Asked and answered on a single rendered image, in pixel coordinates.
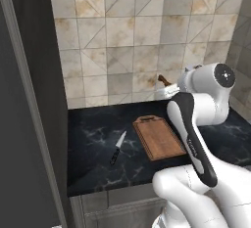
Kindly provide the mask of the black fridge door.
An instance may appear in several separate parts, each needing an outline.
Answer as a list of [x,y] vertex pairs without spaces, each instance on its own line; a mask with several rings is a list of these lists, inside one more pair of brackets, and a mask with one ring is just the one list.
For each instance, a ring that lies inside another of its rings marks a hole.
[[67,226],[12,0],[0,0],[0,228]]

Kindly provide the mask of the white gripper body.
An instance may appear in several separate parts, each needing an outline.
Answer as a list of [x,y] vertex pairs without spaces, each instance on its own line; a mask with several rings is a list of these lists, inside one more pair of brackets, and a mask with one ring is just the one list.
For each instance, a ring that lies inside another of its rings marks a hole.
[[166,88],[166,96],[168,98],[171,98],[178,92],[179,92],[179,87],[176,84],[170,85]]

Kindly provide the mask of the black-handled kitchen knife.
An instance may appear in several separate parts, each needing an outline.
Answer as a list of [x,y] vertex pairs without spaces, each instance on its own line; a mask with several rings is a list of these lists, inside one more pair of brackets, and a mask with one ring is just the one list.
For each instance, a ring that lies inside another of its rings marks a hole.
[[121,137],[119,138],[118,142],[116,143],[116,150],[113,153],[111,159],[110,159],[110,165],[114,165],[116,163],[116,160],[119,156],[120,150],[121,150],[121,146],[124,142],[124,139],[126,137],[126,131],[121,135]]

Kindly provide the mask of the black fridge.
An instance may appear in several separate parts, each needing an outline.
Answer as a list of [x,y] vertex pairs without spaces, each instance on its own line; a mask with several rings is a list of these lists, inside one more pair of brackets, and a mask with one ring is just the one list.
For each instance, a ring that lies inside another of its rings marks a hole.
[[51,0],[12,0],[67,226],[68,108]]

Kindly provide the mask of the brown wooden cutting board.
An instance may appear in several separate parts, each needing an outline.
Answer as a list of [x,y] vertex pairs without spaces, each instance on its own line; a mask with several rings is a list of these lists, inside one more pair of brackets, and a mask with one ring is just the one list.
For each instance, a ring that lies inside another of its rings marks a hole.
[[150,160],[163,160],[186,154],[167,122],[159,116],[140,116],[133,127]]

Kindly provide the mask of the grey drawer front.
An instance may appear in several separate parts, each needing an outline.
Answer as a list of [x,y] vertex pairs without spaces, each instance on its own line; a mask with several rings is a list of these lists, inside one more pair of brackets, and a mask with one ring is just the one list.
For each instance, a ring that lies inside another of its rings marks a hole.
[[139,201],[155,199],[152,184],[125,187],[116,190],[92,193],[81,196],[83,211],[91,213],[94,211],[105,210],[115,205],[124,205]]

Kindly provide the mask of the brown-handled tool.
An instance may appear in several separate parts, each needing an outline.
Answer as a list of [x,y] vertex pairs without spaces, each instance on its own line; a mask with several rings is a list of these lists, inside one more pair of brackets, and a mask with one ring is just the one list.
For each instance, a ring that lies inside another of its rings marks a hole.
[[158,76],[158,80],[161,81],[165,87],[172,85],[166,78],[164,78],[161,74]]

